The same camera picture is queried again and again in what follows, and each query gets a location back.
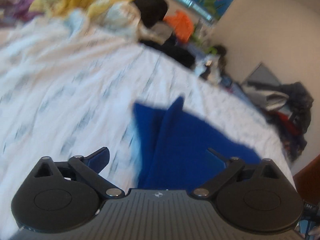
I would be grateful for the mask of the blue knit sweater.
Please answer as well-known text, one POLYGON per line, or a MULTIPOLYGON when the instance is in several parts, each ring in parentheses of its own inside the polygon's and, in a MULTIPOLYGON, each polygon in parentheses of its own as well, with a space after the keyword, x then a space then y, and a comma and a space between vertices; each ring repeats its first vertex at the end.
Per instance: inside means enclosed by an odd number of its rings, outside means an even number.
POLYGON ((227 160, 238 157, 247 164, 260 163, 253 149, 232 142, 210 124, 185 112, 183 105, 181 96, 167 109, 134 104, 142 160, 139 189, 191 192, 225 168, 208 152, 210 148, 227 160))

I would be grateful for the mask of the clothes heap on right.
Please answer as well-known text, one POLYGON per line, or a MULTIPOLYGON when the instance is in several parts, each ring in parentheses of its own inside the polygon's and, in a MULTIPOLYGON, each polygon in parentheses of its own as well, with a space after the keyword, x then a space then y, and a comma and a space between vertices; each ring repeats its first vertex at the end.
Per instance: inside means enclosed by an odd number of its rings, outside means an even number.
POLYGON ((286 158, 296 161, 307 146, 304 134, 311 123, 313 106, 309 91, 300 82, 274 86, 254 81, 242 85, 242 90, 276 127, 286 158))

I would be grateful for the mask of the black and grey clothes pile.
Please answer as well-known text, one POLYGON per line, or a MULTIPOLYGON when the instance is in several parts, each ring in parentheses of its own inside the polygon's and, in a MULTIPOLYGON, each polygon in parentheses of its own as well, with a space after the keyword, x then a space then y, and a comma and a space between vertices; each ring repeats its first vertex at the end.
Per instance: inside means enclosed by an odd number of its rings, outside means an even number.
POLYGON ((150 30, 164 42, 158 43, 153 40, 142 39, 139 41, 140 43, 161 51, 188 69, 193 68, 195 56, 178 44, 175 32, 170 25, 161 21, 157 22, 150 30))

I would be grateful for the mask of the white duvet with blue script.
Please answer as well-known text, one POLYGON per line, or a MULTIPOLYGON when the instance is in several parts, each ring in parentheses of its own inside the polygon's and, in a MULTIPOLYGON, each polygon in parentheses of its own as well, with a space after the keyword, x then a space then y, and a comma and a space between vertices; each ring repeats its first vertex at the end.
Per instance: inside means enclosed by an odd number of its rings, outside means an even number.
POLYGON ((292 180, 275 129, 236 96, 156 50, 93 25, 79 10, 1 29, 1 239, 18 231, 11 201, 42 156, 65 161, 106 146, 102 176, 136 186, 141 161, 132 106, 184 110, 273 159, 292 180))

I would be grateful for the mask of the dark brown plush toy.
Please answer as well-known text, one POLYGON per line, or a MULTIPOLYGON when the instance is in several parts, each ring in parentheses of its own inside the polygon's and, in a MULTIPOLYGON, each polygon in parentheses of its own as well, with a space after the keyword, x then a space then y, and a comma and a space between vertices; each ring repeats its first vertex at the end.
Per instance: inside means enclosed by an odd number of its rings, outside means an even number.
POLYGON ((216 50, 216 54, 219 56, 218 60, 218 68, 222 75, 226 73, 226 65, 227 65, 227 49, 223 45, 214 45, 213 48, 216 50))

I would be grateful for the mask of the orange plastic bag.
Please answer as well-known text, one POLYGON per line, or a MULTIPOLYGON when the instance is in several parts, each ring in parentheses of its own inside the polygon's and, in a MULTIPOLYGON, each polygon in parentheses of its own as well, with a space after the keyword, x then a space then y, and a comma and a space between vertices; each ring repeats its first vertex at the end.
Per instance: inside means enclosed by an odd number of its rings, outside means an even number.
POLYGON ((164 22, 173 28, 181 43, 188 43, 194 32, 194 24, 185 12, 177 10, 174 15, 165 16, 164 22))

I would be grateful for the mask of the black round cushion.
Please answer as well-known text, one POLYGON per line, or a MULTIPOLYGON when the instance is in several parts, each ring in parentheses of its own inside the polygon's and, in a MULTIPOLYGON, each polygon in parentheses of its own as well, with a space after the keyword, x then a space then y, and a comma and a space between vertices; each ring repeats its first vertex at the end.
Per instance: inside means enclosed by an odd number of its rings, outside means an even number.
POLYGON ((168 4, 165 0, 133 0, 140 11, 143 24, 152 28, 157 22, 163 21, 168 12, 168 4))

